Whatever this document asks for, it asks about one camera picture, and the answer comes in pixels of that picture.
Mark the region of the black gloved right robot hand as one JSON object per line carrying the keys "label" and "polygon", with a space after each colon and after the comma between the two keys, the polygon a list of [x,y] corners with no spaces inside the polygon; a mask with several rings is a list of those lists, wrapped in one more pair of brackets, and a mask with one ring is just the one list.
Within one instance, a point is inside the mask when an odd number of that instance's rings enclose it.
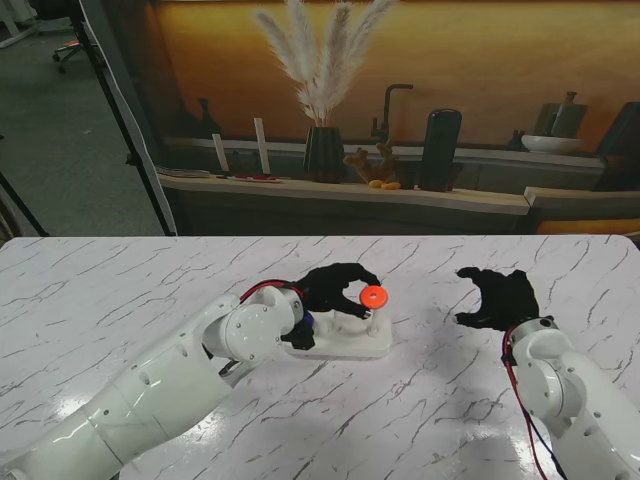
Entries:
{"label": "black gloved right robot hand", "polygon": [[480,290],[481,305],[475,312],[455,315],[459,325],[506,332],[530,319],[539,318],[539,305],[526,273],[514,270],[504,275],[494,270],[464,267],[456,272]]}

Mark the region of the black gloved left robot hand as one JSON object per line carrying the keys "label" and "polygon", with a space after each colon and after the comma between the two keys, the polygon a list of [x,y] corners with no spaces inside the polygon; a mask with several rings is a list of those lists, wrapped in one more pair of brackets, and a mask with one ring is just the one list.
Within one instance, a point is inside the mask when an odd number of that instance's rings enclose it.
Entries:
{"label": "black gloved left robot hand", "polygon": [[334,310],[366,319],[369,316],[368,308],[344,295],[344,290],[353,282],[363,282],[368,286],[381,285],[378,277],[359,263],[334,263],[310,270],[295,282],[295,287],[302,293],[302,303],[308,311]]}

